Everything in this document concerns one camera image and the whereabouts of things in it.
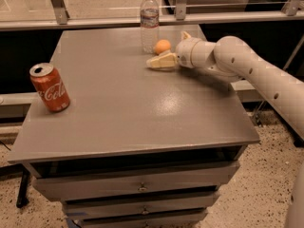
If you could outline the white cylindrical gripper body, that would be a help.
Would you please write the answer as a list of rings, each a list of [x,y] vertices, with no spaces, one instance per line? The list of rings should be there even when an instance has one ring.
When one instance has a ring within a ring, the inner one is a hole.
[[[191,62],[192,50],[194,49],[197,43],[201,42],[200,38],[186,38],[182,39],[176,46],[176,56],[178,63],[181,67],[193,68]]]

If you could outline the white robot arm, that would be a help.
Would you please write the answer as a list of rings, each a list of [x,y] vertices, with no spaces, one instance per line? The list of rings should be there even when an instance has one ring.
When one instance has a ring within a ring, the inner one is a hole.
[[[272,107],[261,113],[261,144],[245,150],[240,171],[195,228],[303,228],[303,83],[234,36],[212,43],[184,31],[174,51],[158,51],[147,65],[188,67],[222,85],[247,81]]]

